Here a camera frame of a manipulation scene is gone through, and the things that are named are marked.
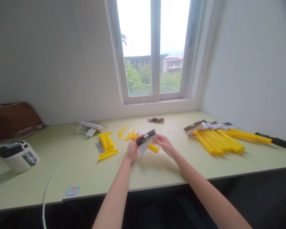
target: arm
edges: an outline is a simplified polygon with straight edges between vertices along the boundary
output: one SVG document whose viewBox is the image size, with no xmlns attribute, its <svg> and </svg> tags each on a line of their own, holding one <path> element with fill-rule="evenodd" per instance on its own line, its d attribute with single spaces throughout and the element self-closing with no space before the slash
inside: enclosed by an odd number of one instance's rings
<svg viewBox="0 0 286 229">
<path fill-rule="evenodd" d="M 236 208 L 172 146 L 166 136 L 157 135 L 154 142 L 176 162 L 218 228 L 251 228 Z"/>
<path fill-rule="evenodd" d="M 92 229 L 121 228 L 128 193 L 130 168 L 138 153 L 136 141 L 131 139 L 121 167 L 96 216 Z"/>
</svg>

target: rice cooker lid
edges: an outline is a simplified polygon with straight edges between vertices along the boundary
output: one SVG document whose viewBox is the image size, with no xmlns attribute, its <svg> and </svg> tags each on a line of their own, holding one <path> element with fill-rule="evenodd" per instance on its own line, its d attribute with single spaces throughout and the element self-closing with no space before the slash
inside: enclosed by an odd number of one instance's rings
<svg viewBox="0 0 286 229">
<path fill-rule="evenodd" d="M 23 144 L 25 144 L 25 141 L 13 140 L 13 141 L 0 145 L 0 157 L 2 158 L 11 157 L 23 151 L 23 148 L 22 148 Z"/>
</svg>

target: person's left hand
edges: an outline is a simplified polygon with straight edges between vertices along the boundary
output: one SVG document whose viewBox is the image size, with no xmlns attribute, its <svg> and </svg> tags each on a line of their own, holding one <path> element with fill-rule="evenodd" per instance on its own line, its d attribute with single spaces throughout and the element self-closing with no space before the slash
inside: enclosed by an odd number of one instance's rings
<svg viewBox="0 0 286 229">
<path fill-rule="evenodd" d="M 139 133 L 136 133 L 136 136 L 138 139 L 138 138 L 142 137 L 143 135 L 139 136 Z M 126 154 L 124 156 L 124 159 L 132 164 L 137 158 L 138 149 L 139 148 L 137 146 L 136 140 L 131 139 L 129 144 L 128 144 L 128 148 L 127 148 Z"/>
</svg>

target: yellow plastic tool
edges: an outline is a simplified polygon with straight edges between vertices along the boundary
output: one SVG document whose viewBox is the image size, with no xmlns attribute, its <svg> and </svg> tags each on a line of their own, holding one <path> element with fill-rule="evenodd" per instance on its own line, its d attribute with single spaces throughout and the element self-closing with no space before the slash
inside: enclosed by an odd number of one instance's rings
<svg viewBox="0 0 286 229">
<path fill-rule="evenodd" d="M 208 130 L 208 132 L 209 132 L 211 135 L 213 135 L 213 137 L 214 137 L 215 139 L 217 139 L 217 141 L 222 145 L 224 151 L 231 151 L 231 150 L 232 150 L 231 145 L 230 145 L 224 138 L 221 139 L 221 138 L 218 136 L 219 134 L 218 134 L 217 132 L 215 132 L 214 130 Z"/>
<path fill-rule="evenodd" d="M 229 141 L 228 139 L 221 136 L 219 133 L 215 132 L 214 130 L 211 130 L 215 136 L 217 136 L 222 142 L 226 143 L 228 145 L 228 151 L 233 150 L 234 152 L 241 152 L 242 149 L 240 146 L 235 145 L 233 142 Z"/>
<path fill-rule="evenodd" d="M 219 148 L 221 148 L 223 151 L 227 151 L 227 147 L 225 144 L 223 144 L 218 138 L 216 138 L 210 130 L 206 129 L 204 132 L 212 139 L 213 142 L 215 142 Z"/>
<path fill-rule="evenodd" d="M 208 135 L 208 133 L 206 133 L 205 131 L 201 131 L 202 136 L 213 146 L 213 148 L 215 149 L 216 153 L 218 155 L 223 155 L 225 152 L 220 148 L 220 146 L 213 141 L 213 139 Z"/>
<path fill-rule="evenodd" d="M 159 147 L 156 146 L 156 145 L 154 145 L 154 144 L 152 144 L 152 143 L 150 143 L 150 144 L 148 145 L 148 148 L 149 148 L 151 151 L 155 152 L 155 153 L 158 153 L 158 152 L 159 152 Z"/>
<path fill-rule="evenodd" d="M 128 141 L 129 139 L 137 139 L 137 136 L 134 134 L 136 132 L 135 129 L 132 129 L 129 134 L 124 138 L 124 141 Z"/>
<path fill-rule="evenodd" d="M 110 139 L 109 134 L 105 135 L 105 139 L 106 139 L 106 142 L 107 142 L 107 145 L 108 145 L 109 149 L 114 149 L 114 143 Z"/>
<path fill-rule="evenodd" d="M 109 158 L 113 155 L 116 155 L 119 153 L 119 150 L 118 149 L 110 149 L 110 150 L 107 150 L 105 151 L 104 153 L 102 153 L 100 156 L 99 156 L 99 161 L 101 160 L 104 160 L 106 158 Z"/>
<path fill-rule="evenodd" d="M 118 136 L 119 136 L 119 139 L 122 139 L 122 135 L 124 133 L 124 131 L 127 129 L 128 126 L 125 126 L 122 128 L 122 131 L 118 131 Z"/>
<path fill-rule="evenodd" d="M 259 135 L 255 135 L 252 133 L 248 133 L 248 132 L 244 132 L 241 130 L 236 130 L 236 129 L 229 129 L 229 131 L 227 131 L 226 134 L 230 135 L 231 137 L 235 137 L 235 138 L 243 138 L 243 139 L 248 139 L 248 140 L 252 140 L 252 141 L 259 141 L 259 142 L 263 142 L 266 144 L 270 144 L 272 143 L 272 139 L 270 138 L 265 138 Z"/>
<path fill-rule="evenodd" d="M 103 148 L 104 148 L 105 152 L 107 150 L 109 150 L 109 146 L 108 146 L 107 140 L 106 140 L 106 136 L 109 135 L 109 134 L 112 134 L 112 132 L 103 133 L 103 134 L 99 134 L 98 135 L 99 139 L 101 140 L 101 143 L 103 145 Z"/>
<path fill-rule="evenodd" d="M 112 134 L 112 132 L 103 133 L 103 134 L 98 135 L 98 137 L 101 140 L 101 143 L 103 145 L 103 148 L 105 150 L 105 152 L 99 156 L 99 161 L 104 160 L 106 158 L 109 158 L 109 157 L 119 153 L 118 149 L 114 149 L 114 143 L 112 142 L 112 140 L 109 137 L 110 134 Z"/>
<path fill-rule="evenodd" d="M 227 135 L 226 133 L 223 132 L 223 130 L 221 129 L 217 129 L 216 130 L 221 136 L 223 136 L 225 139 L 227 139 L 230 144 L 234 147 L 232 147 L 233 151 L 236 152 L 236 153 L 240 153 L 242 152 L 245 147 L 240 144 L 238 141 L 236 141 L 234 138 L 230 137 L 229 135 Z"/>
<path fill-rule="evenodd" d="M 200 141 L 201 145 L 209 152 L 209 154 L 215 154 L 216 151 L 213 149 L 209 143 L 202 137 L 201 133 L 197 130 L 194 130 L 194 135 L 197 137 L 198 141 Z"/>
</svg>

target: blue sticker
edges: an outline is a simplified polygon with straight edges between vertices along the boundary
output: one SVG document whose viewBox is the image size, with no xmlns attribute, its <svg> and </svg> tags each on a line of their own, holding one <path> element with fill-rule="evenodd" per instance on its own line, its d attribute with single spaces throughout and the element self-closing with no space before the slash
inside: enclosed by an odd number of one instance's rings
<svg viewBox="0 0 286 229">
<path fill-rule="evenodd" d="M 69 188 L 69 190 L 66 193 L 66 196 L 75 196 L 79 191 L 79 187 L 73 187 Z"/>
</svg>

